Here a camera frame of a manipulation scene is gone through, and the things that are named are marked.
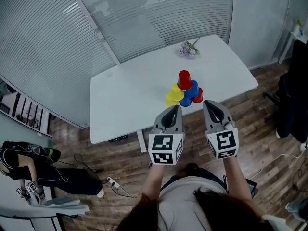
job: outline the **window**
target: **window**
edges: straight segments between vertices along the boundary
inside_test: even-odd
[[[88,124],[90,79],[116,64],[76,0],[0,0],[0,18],[4,79],[58,117]]]
[[[120,62],[218,34],[228,41],[233,0],[82,0]]]
[[[2,110],[3,112],[5,112],[9,115],[11,109],[8,106],[6,106],[5,104],[0,103],[0,110]]]

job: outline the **gray shirt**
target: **gray shirt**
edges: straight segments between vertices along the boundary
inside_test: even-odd
[[[188,176],[173,182],[160,193],[158,226],[161,231],[211,230],[193,194],[198,188],[203,192],[226,193],[218,183],[201,177]],[[284,219],[270,215],[264,215],[262,219],[268,220],[276,231],[291,231]]]

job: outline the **yellow cup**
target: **yellow cup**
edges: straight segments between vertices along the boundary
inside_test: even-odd
[[[169,100],[169,99],[166,98],[165,104],[166,104],[167,107],[171,107],[171,106],[179,104],[179,102],[178,101]]]
[[[181,101],[184,98],[184,92],[178,88],[177,84],[173,84],[171,87],[171,92],[166,94],[166,99],[171,101]]]

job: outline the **wooden floor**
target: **wooden floor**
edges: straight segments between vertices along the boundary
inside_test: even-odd
[[[270,100],[262,96],[265,91],[269,93],[276,91],[279,76],[285,73],[287,68],[287,64],[273,64],[252,71],[259,87],[224,102],[239,129],[238,161],[248,179],[280,154],[300,155],[299,142],[292,136],[286,139],[276,138],[275,125],[271,116],[277,108]],[[177,166],[196,162],[199,166],[222,178],[225,173],[222,160],[216,160],[213,157],[205,141],[205,121],[202,111],[185,116],[183,129],[186,133],[184,151]],[[74,163],[74,153],[80,153],[91,168],[103,169],[103,173],[99,174],[102,180],[111,176],[127,192],[132,195],[137,194],[148,172],[150,158],[147,153],[141,153],[136,133],[129,135],[128,139],[123,141],[93,145],[90,142],[89,129],[79,130],[55,119],[51,124],[51,134],[54,136],[54,147],[62,152],[63,161]],[[148,134],[149,130],[145,131],[146,141]],[[266,213],[285,218],[293,229],[301,223],[287,213],[285,205],[289,201],[303,199],[306,196],[306,193],[295,192],[292,189],[292,178],[305,156],[306,154],[299,159],[281,156],[270,163],[259,175],[252,178],[258,183],[257,188],[259,189],[254,198],[255,203]],[[67,167],[60,163],[57,163],[57,166]],[[167,168],[164,182],[174,174],[174,171],[174,167]],[[300,179],[296,177],[295,182],[301,189],[305,189],[308,186],[307,179],[308,174],[304,173]],[[105,185],[104,190],[104,199],[95,196],[72,196],[88,204],[90,213],[78,219],[63,218],[66,230],[114,229],[135,205],[135,199],[116,195],[112,192],[110,185]],[[57,190],[56,193],[57,196],[67,195],[61,190]]]

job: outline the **black bag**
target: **black bag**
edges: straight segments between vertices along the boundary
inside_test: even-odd
[[[5,141],[2,148],[14,150],[17,154],[31,157],[33,160],[45,161],[49,164],[57,162],[61,156],[59,150],[43,148],[40,145],[28,142]]]

